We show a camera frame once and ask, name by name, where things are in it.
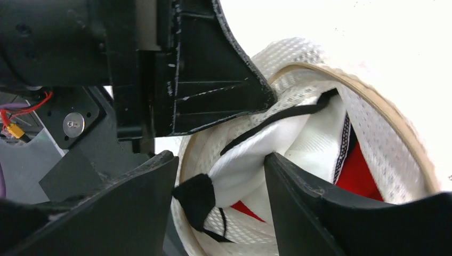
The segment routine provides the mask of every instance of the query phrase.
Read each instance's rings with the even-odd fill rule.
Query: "white mesh bag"
[[[438,137],[437,134],[441,131],[429,129],[425,125],[430,122],[438,129],[448,127],[444,118],[427,115],[447,114],[445,109],[433,105],[436,101],[432,100],[443,97],[438,95],[439,91],[447,94],[446,90],[449,90],[439,87],[448,81],[446,77],[436,73],[441,67],[432,69],[424,65],[423,72],[414,76],[414,70],[418,69],[412,63],[405,62],[405,55],[396,58],[389,54],[387,57],[393,58],[391,61],[388,59],[388,65],[377,65],[379,68],[370,69],[371,64],[367,62],[373,59],[370,55],[353,58],[348,55],[349,51],[337,51],[344,48],[330,47],[327,43],[324,46],[327,50],[321,50],[319,45],[306,39],[289,38],[274,42],[255,55],[252,60],[277,94],[277,104],[266,113],[236,118],[184,138],[179,152],[180,167],[176,185],[200,173],[209,173],[212,176],[212,169],[217,168],[215,164],[218,165],[220,158],[225,156],[220,157],[223,148],[269,116],[292,106],[312,104],[322,93],[337,88],[340,96],[335,98],[336,100],[331,99],[329,106],[332,108],[329,112],[341,118],[329,122],[339,123],[338,127],[343,127],[345,121],[342,116],[346,110],[346,119],[349,118],[354,127],[363,156],[386,202],[401,204],[439,191],[452,190],[452,173],[447,168],[450,166],[450,160],[441,151],[452,141],[444,136]],[[411,95],[417,99],[407,100],[406,92],[413,88],[419,88],[410,90],[413,92]],[[303,127],[300,134],[314,131],[313,128],[321,124],[321,121],[315,121],[312,117],[319,117],[320,114],[299,119],[298,124]],[[334,164],[338,163],[334,154],[339,154],[341,150],[341,145],[334,143],[337,136],[332,136],[336,131],[337,129],[324,131],[328,132],[329,137],[326,133],[320,133],[318,136],[321,139],[333,138],[331,143],[313,144],[316,156],[324,151],[321,149],[325,145],[329,146],[331,155],[328,159],[334,159]],[[302,165],[306,161],[298,160],[306,158],[306,152],[306,142],[296,139],[282,153],[292,162]],[[318,167],[315,163],[318,161],[314,159],[312,166]],[[334,175],[331,175],[335,170],[330,165],[323,169],[305,169],[325,180],[335,182]],[[234,243],[219,243],[207,234],[194,230],[188,224],[181,205],[173,200],[172,214],[176,229],[189,255],[278,255],[267,188],[261,174],[256,171],[251,178],[244,178],[247,185],[240,190],[230,191],[225,185],[223,190],[215,191],[215,198],[220,202],[217,202],[217,207],[208,215],[205,228],[217,234],[224,232],[223,218],[218,207],[223,208],[228,221],[225,236]],[[228,184],[234,182],[231,177],[224,180]],[[237,199],[265,222],[228,207]]]

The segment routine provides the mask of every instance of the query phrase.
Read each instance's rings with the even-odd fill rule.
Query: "red fabric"
[[[366,160],[364,160],[359,143],[345,160],[336,185],[360,196],[383,201],[380,191],[378,191],[377,185],[370,174]],[[241,201],[238,201],[232,208],[264,222]]]

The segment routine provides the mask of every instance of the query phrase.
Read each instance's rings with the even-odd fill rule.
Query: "purple cable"
[[[17,108],[26,108],[28,104],[26,103],[7,103],[0,105],[0,109],[17,109]],[[6,197],[6,182],[5,176],[3,175],[2,165],[0,163],[0,198]]]

